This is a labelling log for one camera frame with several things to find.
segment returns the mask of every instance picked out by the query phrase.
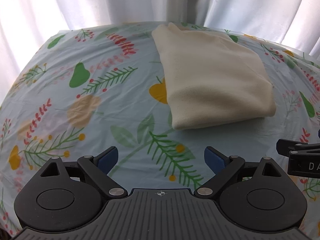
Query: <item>circular cap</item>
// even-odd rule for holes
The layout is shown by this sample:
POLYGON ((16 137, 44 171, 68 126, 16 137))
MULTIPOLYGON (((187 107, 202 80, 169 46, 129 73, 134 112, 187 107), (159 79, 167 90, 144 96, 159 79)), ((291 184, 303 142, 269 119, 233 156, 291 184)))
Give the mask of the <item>circular cap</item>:
POLYGON ((124 193, 124 189, 119 187, 114 187, 111 190, 109 190, 109 194, 113 196, 120 196, 123 193, 124 193))
POLYGON ((256 189, 248 193, 250 205, 262 210, 273 210, 284 203, 284 197, 277 191, 267 188, 256 189))
POLYGON ((208 187, 201 187, 197 190, 198 194, 203 195, 203 196, 207 196, 212 194, 212 189, 208 188, 208 187))
POLYGON ((41 193, 37 202, 38 205, 48 210, 59 210, 70 206, 75 200, 72 192, 65 189, 49 189, 41 193))

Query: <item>ribbed gray surface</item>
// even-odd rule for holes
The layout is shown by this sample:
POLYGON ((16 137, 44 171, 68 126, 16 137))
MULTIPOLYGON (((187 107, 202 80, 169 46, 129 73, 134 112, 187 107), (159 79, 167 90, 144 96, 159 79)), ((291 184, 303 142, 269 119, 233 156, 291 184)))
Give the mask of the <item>ribbed gray surface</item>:
POLYGON ((260 234, 236 227, 211 200, 193 197, 187 189, 135 189, 111 200, 92 223, 62 234, 25 229, 17 240, 306 240, 297 229, 260 234))

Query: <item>triangular cutout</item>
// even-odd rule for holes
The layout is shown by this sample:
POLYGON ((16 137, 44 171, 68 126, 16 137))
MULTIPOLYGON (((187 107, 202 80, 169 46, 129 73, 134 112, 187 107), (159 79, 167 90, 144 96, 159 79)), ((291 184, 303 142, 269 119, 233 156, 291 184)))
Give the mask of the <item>triangular cutout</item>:
POLYGON ((281 177, 279 171, 277 171, 277 169, 271 163, 266 163, 262 175, 270 177, 281 177))
POLYGON ((56 163, 50 163, 49 166, 42 172, 41 177, 51 177, 60 175, 56 163))

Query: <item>white curtain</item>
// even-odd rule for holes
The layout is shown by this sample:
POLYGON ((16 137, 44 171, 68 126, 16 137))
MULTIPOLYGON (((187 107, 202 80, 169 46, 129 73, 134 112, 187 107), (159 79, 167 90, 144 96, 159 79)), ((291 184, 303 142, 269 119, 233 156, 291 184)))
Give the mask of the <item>white curtain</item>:
POLYGON ((240 31, 320 58, 319 0, 0 0, 0 103, 59 30, 138 21, 240 31))

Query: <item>folded cream garment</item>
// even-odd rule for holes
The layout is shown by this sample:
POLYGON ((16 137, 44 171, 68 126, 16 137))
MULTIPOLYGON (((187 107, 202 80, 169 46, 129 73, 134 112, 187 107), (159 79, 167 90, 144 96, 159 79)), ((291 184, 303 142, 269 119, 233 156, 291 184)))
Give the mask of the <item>folded cream garment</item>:
POLYGON ((202 128, 273 116, 272 84, 259 56, 218 32, 153 32, 164 68, 174 129, 202 128))

